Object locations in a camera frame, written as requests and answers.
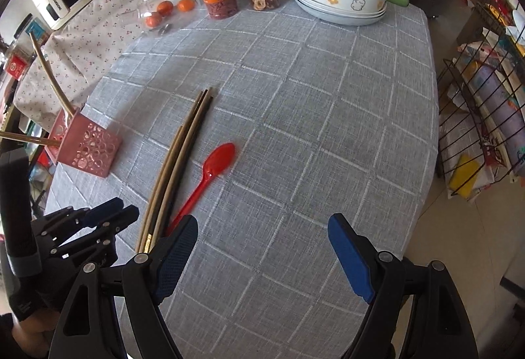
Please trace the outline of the red plastic spoon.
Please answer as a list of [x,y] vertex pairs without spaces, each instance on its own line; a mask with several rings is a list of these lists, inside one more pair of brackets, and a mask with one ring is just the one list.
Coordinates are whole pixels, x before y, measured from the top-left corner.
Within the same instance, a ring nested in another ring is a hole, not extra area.
[[177,215],[170,221],[165,230],[165,235],[169,236],[177,228],[182,218],[190,215],[193,208],[204,194],[206,188],[233,163],[236,155],[236,146],[232,142],[224,143],[215,148],[206,158],[202,166],[202,177],[199,184],[191,193]]

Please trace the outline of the pink perforated utensil holder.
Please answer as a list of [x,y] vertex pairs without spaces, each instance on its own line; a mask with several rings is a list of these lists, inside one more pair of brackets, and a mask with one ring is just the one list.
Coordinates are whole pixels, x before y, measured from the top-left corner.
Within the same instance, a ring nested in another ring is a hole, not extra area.
[[77,110],[73,117],[61,110],[49,133],[56,146],[45,146],[54,164],[64,164],[105,178],[122,143],[122,138],[99,126]]

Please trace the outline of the light wooden chopstick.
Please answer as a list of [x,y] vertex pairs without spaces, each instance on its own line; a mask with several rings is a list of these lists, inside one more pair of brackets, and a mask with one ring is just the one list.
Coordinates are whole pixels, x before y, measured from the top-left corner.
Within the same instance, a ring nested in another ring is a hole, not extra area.
[[56,141],[56,140],[49,139],[49,138],[32,137],[32,136],[28,136],[25,134],[19,134],[19,133],[14,133],[14,132],[1,131],[0,138],[10,140],[10,141],[21,141],[25,143],[31,143],[31,144],[42,145],[42,146],[47,146],[47,147],[55,147],[55,148],[60,147],[60,141]]

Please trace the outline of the brown wooden chopstick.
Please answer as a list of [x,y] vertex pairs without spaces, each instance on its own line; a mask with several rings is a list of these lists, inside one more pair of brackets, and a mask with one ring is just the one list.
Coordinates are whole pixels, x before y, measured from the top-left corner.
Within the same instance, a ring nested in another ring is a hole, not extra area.
[[175,137],[170,145],[170,148],[166,154],[165,161],[162,163],[159,175],[157,177],[157,180],[155,182],[150,196],[150,201],[148,203],[145,216],[140,225],[138,242],[135,247],[136,252],[145,251],[146,241],[150,232],[151,219],[158,212],[159,203],[165,196],[166,186],[168,184],[171,171],[175,166],[177,156],[180,153],[181,145],[187,136],[187,132],[189,131],[192,121],[196,116],[196,113],[198,112],[199,107],[202,104],[206,94],[207,90],[201,91],[199,93],[198,97],[196,98],[195,102],[190,108],[188,116],[183,121],[183,124],[178,128]]

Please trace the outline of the red-labelled glass jar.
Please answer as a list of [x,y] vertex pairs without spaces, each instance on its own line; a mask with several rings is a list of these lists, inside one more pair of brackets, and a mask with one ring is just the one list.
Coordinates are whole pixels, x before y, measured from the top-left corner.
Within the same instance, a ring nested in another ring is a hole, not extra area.
[[17,81],[20,81],[28,69],[29,61],[23,53],[14,52],[5,56],[5,72]]

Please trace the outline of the glass jar with wooden lid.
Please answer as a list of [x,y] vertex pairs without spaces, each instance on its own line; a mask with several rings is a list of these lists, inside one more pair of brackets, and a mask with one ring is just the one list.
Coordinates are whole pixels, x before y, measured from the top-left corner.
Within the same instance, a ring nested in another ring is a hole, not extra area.
[[144,32],[163,35],[188,26],[201,8],[200,0],[137,0],[129,15]]

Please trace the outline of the grey checked tablecloth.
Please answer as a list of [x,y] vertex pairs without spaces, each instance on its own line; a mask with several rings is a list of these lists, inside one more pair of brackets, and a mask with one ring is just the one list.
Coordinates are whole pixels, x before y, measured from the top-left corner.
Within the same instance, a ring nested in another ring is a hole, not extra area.
[[435,69],[425,13],[388,8],[362,27],[293,0],[138,39],[84,113],[120,133],[104,179],[60,166],[47,210],[118,196],[145,211],[197,95],[214,98],[176,197],[226,142],[236,158],[194,208],[199,239],[161,310],[186,358],[338,358],[366,304],[326,232],[340,212],[377,249],[403,254],[437,156]]

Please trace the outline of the stacked white plates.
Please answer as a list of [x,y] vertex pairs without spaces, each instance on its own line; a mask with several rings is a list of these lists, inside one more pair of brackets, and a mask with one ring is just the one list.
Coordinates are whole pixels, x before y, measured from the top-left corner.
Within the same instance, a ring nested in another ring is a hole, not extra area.
[[323,22],[344,26],[366,26],[379,22],[386,15],[387,5],[377,13],[356,14],[344,10],[326,8],[313,0],[294,0],[298,7],[309,15],[319,18]]

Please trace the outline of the blue-labelled glass jar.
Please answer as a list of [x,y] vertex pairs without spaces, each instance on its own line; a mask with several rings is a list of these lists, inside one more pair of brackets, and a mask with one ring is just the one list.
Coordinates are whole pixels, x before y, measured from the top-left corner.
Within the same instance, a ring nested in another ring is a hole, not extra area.
[[39,46],[44,45],[50,37],[50,31],[46,27],[46,24],[38,17],[33,16],[31,13],[27,16],[27,20],[24,27],[22,28],[22,31],[28,37],[33,35]]

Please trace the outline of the floral cloth over cabinet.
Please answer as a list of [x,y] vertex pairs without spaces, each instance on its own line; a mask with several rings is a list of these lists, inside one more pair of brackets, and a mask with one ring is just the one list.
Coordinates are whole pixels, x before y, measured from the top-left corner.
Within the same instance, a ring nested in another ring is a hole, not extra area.
[[[138,6],[139,0],[93,0],[43,46],[54,76],[74,105],[84,105],[122,53],[143,52],[156,37],[135,17],[121,20]],[[13,103],[21,114],[51,130],[61,105],[40,62],[33,62],[21,78]]]

